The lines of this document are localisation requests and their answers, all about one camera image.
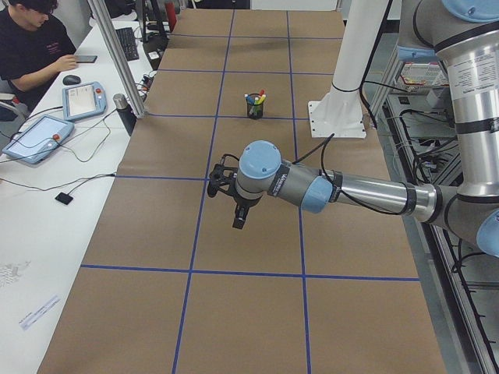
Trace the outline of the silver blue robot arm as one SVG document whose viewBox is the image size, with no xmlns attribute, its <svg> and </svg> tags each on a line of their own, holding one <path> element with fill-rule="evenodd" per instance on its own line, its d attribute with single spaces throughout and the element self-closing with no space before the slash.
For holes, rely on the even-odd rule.
<svg viewBox="0 0 499 374">
<path fill-rule="evenodd" d="M 310 103 L 310 122 L 324 149 L 342 166 L 367 163 L 359 93 L 370 48 L 390 9 L 388 1 L 350 5 L 330 91 Z M 408 215 L 442 227 L 488 255 L 498 254 L 498 4 L 495 1 L 404 1 L 398 55 L 439 60 L 450 87 L 462 184 L 457 187 L 389 182 L 309 168 L 285 160 L 267 141 L 249 144 L 229 179 L 236 201 L 233 224 L 242 228 L 263 194 L 318 213 L 328 203 Z"/>
</svg>

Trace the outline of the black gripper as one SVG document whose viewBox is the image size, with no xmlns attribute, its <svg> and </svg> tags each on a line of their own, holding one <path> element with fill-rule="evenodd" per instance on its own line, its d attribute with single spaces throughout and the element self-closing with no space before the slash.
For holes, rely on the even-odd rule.
<svg viewBox="0 0 499 374">
<path fill-rule="evenodd" d="M 243 229 L 246 223 L 246 210 L 256 206 L 260 202 L 260 197 L 258 196 L 256 199 L 247 199 L 239 194 L 235 194 L 233 199 L 235 200 L 236 207 L 232 227 Z"/>
</svg>

